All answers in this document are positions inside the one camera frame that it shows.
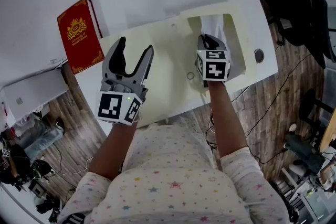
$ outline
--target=star print shirt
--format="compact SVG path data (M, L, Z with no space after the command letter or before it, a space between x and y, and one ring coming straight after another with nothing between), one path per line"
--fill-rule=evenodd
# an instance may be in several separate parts
M284 203L248 148L216 169L199 132L153 127L134 136L123 173L112 182L87 173L61 212L84 223L288 223Z

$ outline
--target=white table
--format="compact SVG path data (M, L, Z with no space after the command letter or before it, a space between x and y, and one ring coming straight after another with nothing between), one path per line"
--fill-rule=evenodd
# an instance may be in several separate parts
M272 38L264 11L259 0L93 0L98 1L108 26L105 31L109 34L119 33L129 28L143 24L164 20L195 7L209 5L218 2L230 2L239 6L246 25L246 37L250 45L250 50L262 49L265 59L262 63L255 66L255 71L250 76L241 75L227 84L228 92L234 92L260 81L278 71L277 60L274 52ZM96 92L100 89L101 63L76 75L78 84L86 98L90 108L94 111L96 105ZM160 85L160 78L157 78L157 85ZM154 121L161 120L167 116L177 115L191 110L198 106L209 103L208 92L204 98L201 95L188 99L181 104L170 108L168 113L158 115ZM106 134L110 132L111 124L98 120ZM140 122L151 123L147 119Z

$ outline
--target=wooden floor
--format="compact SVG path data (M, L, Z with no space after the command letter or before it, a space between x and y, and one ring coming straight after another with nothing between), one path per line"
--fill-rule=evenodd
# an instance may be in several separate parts
M276 49L278 47L276 44L277 31L274 26L270 26L270 31L275 44L274 48ZM284 47L279 47L276 51L279 72L251 85L233 103L246 135L265 114L288 74L308 54L303 46L298 48L286 44ZM43 155L52 167L59 170L60 154L55 148L56 146L62 154L61 172L77 172L86 168L86 160L94 155L105 139L105 135L88 108L69 66L65 65L62 70L70 91L50 103L48 119L53 122L57 117L62 117L65 122L66 133L55 145L45 150ZM252 153L260 157L262 162L268 161L281 151L285 142L286 131L291 123L296 122L298 124L298 134L306 136L309 133L309 125L298 119L298 109L301 98L310 88L314 88L317 92L317 97L321 99L323 70L311 56L307 56L289 76L274 104L247 139ZM233 100L241 92L238 91L230 97ZM196 115L200 127L205 132L209 123L209 105L187 113ZM312 116L317 119L318 111L314 111ZM210 132L209 140L211 139L214 139L214 137ZM269 163L260 165L267 179L276 179L280 174L280 169L283 166L286 167L294 159L293 153L287 151L278 155ZM64 201L67 191L73 189L73 185L76 185L84 174L85 172L55 175L50 177L50 184L44 184L44 186L49 193L59 195Z

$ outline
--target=book cover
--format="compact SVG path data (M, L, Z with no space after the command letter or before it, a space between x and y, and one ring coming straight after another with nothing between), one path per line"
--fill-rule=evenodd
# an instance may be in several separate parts
M80 0L57 17L72 73L77 74L104 59L88 0Z

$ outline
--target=sleeve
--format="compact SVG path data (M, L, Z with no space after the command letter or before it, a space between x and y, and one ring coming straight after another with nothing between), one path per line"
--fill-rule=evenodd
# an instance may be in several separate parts
M285 203L265 180L248 147L222 157L220 162L223 172L232 180L238 195L248 206L253 223L289 223Z
M75 213L84 214L84 223L89 223L92 210L105 199L110 184L111 181L105 177L91 172L86 173L78 183L75 193L61 211L57 224L62 224Z

